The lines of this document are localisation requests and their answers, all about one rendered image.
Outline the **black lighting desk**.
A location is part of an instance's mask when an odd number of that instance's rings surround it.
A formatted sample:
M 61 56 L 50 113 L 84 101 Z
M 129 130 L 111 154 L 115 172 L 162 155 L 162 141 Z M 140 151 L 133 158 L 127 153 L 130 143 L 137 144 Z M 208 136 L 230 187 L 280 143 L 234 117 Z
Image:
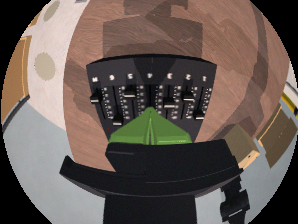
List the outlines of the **black lighting desk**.
M 189 133 L 194 143 L 209 105 L 216 69 L 217 65 L 207 60 L 171 54 L 122 55 L 87 64 L 90 101 L 108 142 L 121 128 L 115 126 L 123 127 L 153 107 Z

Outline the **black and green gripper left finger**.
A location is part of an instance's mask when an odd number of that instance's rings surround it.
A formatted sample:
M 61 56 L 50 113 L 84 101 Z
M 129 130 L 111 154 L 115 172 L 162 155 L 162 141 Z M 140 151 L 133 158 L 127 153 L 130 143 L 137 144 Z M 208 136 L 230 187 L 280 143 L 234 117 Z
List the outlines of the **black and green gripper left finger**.
M 149 145 L 150 139 L 150 107 L 137 118 L 127 123 L 110 136 L 109 143 L 142 143 Z

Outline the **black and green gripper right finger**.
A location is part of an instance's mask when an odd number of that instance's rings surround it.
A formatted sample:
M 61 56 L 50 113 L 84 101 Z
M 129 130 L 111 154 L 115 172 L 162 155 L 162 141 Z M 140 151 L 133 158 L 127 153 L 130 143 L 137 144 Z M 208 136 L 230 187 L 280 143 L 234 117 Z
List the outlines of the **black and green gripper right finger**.
M 150 133 L 151 145 L 192 143 L 189 133 L 159 115 L 153 107 L 150 107 Z

